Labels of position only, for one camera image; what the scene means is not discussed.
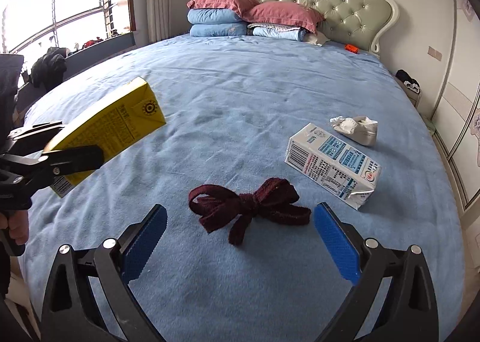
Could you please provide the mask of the person's left hand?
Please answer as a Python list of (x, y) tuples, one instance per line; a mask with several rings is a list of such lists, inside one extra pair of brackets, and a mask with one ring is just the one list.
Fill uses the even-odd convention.
[(24, 245), (29, 239), (29, 213), (27, 210), (14, 210), (7, 217), (0, 215), (0, 228), (6, 229), (17, 245)]

